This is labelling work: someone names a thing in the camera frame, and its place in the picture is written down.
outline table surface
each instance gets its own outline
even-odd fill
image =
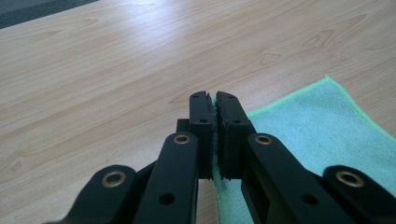
[[[396,135],[396,1],[102,0],[0,30],[0,223],[65,216],[155,161],[196,91],[250,111],[322,79]],[[216,223],[200,182],[198,223]]]

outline mounting hole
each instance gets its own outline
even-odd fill
[[[160,196],[160,204],[169,205],[175,202],[175,195],[171,193],[165,193]]]
[[[126,179],[126,174],[122,171],[112,171],[102,178],[102,186],[105,188],[115,188]]]
[[[174,142],[177,144],[188,144],[190,142],[190,138],[187,135],[181,134],[174,138]]]
[[[303,199],[303,201],[309,205],[315,206],[318,205],[319,201],[318,199],[311,194],[305,194],[301,197]]]
[[[259,135],[255,138],[257,143],[260,143],[262,145],[270,145],[272,143],[272,138],[265,136],[265,135]]]
[[[338,171],[335,173],[335,176],[342,183],[353,187],[353,188],[361,188],[364,186],[364,181],[358,176],[349,171]]]

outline green towel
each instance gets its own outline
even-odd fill
[[[396,139],[375,124],[329,77],[247,113],[258,133],[276,136],[309,171],[332,165],[361,170],[396,197]],[[253,223],[240,180],[214,165],[220,223]]]

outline black metal bracket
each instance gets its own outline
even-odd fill
[[[213,106],[204,91],[190,97],[190,118],[177,121],[157,161],[97,172],[52,223],[195,223],[198,179],[212,178],[216,148],[221,177],[242,179],[255,223],[396,223],[396,199],[369,176],[345,166],[310,173],[276,137],[256,133],[234,95],[218,92]]]

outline wood grain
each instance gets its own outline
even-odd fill
[[[155,161],[195,91],[249,111],[328,74],[395,136],[394,24],[395,1],[102,0],[0,30],[0,223],[60,219],[96,171]]]

